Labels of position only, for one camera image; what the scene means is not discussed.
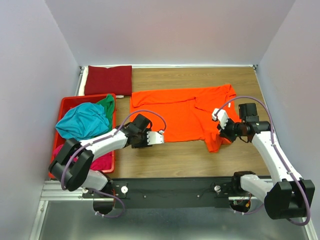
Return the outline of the orange t-shirt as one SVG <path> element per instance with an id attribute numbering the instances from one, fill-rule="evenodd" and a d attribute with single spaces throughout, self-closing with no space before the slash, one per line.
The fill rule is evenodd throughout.
<path id="1" fill-rule="evenodd" d="M 130 112 L 140 111 L 151 120 L 153 131 L 166 125 L 165 142 L 203 140 L 210 153 L 217 153 L 221 145 L 230 141 L 220 137 L 212 113 L 236 95 L 231 84 L 138 91 L 131 95 Z"/>

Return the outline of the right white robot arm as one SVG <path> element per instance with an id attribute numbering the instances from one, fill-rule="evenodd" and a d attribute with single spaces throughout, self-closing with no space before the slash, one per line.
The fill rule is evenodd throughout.
<path id="1" fill-rule="evenodd" d="M 278 143 L 271 121 L 261 121 L 255 103 L 240 104 L 239 122 L 235 122 L 221 107 L 212 113 L 218 123 L 220 137 L 234 142 L 247 138 L 262 157 L 270 173 L 268 183 L 252 171 L 235 172 L 231 178 L 230 191 L 241 196 L 250 193 L 262 202 L 268 216 L 273 220 L 304 218 L 305 226 L 311 219 L 311 204 L 315 185 L 303 177 L 292 166 Z"/>

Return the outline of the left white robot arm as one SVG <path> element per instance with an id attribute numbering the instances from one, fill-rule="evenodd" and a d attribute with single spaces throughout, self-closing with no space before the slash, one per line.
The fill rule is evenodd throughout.
<path id="1" fill-rule="evenodd" d="M 93 139 L 68 139 L 49 165 L 49 173 L 60 181 L 63 190 L 72 192 L 81 187 L 101 198 L 112 197 L 112 181 L 101 171 L 92 170 L 92 163 L 127 146 L 134 149 L 163 144 L 164 136 L 161 132 L 152 131 L 148 127 L 151 124 L 148 118 L 138 114 L 132 122 L 121 124 Z"/>

